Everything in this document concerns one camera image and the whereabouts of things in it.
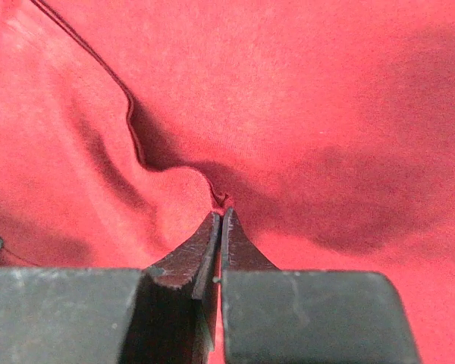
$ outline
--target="scratched metal surface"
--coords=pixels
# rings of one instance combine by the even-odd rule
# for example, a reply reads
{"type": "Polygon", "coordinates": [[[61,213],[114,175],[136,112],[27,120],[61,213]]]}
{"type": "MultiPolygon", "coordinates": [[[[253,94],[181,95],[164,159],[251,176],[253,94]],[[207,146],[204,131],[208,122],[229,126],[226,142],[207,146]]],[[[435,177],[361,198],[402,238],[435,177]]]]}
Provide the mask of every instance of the scratched metal surface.
{"type": "Polygon", "coordinates": [[[244,233],[234,209],[229,208],[222,222],[221,268],[263,271],[278,268],[253,245],[244,233]]]}
{"type": "Polygon", "coordinates": [[[397,291],[350,271],[223,272],[228,364],[418,364],[397,291]]]}
{"type": "Polygon", "coordinates": [[[0,268],[0,364],[118,361],[141,271],[0,268]]]}

